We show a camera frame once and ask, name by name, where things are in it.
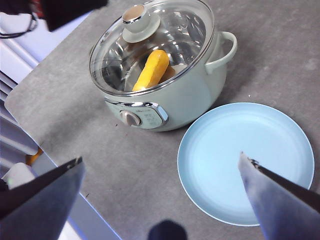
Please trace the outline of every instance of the yellow food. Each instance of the yellow food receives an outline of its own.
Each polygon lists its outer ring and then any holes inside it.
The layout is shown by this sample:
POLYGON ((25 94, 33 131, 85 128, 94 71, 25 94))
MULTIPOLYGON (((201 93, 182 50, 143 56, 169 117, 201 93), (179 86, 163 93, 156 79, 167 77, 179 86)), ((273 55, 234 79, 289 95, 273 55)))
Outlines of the yellow food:
POLYGON ((154 50, 146 60, 144 68, 132 91, 141 91, 157 85, 167 70, 169 57, 163 50, 154 50))

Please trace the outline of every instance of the pot handle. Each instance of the pot handle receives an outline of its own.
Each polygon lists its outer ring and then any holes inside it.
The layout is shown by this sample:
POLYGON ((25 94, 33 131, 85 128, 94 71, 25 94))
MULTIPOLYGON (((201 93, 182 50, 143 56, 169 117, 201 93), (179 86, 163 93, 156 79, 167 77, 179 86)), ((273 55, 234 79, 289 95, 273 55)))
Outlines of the pot handle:
POLYGON ((231 50, 222 58, 210 61, 205 64, 205 70, 210 75, 213 73, 214 69, 226 64, 229 62, 234 55, 236 54, 237 48, 238 48, 238 42, 236 36, 228 31, 221 31, 220 32, 221 37, 223 37, 224 40, 230 40, 233 42, 231 50))

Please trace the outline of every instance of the black cable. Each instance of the black cable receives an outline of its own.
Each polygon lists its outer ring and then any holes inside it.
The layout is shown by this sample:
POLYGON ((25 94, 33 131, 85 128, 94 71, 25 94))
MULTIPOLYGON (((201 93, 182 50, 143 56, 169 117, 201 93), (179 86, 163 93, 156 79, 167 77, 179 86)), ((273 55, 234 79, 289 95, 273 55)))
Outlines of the black cable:
POLYGON ((38 26, 37 18, 35 17, 35 15, 33 13, 31 13, 30 23, 29 23, 29 26, 26 31, 15 32, 15 33, 2 33, 2 32, 0 32, 0 39, 18 38, 28 32, 33 31, 37 26, 38 26))

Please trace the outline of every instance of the dark object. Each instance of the dark object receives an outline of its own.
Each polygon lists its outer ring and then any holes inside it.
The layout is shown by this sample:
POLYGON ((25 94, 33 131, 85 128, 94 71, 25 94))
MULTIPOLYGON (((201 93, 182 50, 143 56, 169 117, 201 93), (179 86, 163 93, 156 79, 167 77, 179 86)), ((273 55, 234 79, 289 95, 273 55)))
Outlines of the dark object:
POLYGON ((241 154, 245 191, 267 240, 319 240, 320 195, 241 154))
POLYGON ((107 4, 107 0, 41 0, 44 19, 49 31, 107 4))
POLYGON ((79 192, 82 158, 0 192, 1 239, 57 240, 79 192))
POLYGON ((179 224, 164 220, 151 228, 148 240, 187 240, 187 233, 179 224))
POLYGON ((53 31, 71 20, 107 5, 108 0, 1 0, 0 11, 10 15, 30 14, 28 28, 23 32, 3 33, 0 39, 20 37, 37 27, 37 17, 45 19, 49 31, 53 31))
POLYGON ((31 14, 31 8, 28 0, 1 0, 0 12, 10 15, 31 14))
POLYGON ((8 191, 9 188, 8 188, 8 184, 0 178, 0 192, 3 192, 3 191, 8 191))

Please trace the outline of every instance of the electric cooking pot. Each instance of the electric cooking pot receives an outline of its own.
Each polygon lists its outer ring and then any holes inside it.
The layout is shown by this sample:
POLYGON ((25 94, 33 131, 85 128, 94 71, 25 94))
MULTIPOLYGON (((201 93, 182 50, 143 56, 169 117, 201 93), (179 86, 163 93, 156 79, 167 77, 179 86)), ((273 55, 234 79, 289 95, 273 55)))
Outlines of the electric cooking pot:
POLYGON ((202 0, 153 0, 128 9, 101 36, 89 61, 93 82, 125 124, 152 131, 180 128, 206 112, 224 86, 237 39, 217 31, 202 0), (222 44, 233 42, 224 54, 222 44), (149 54, 164 50, 170 71, 160 83, 132 91, 149 54))

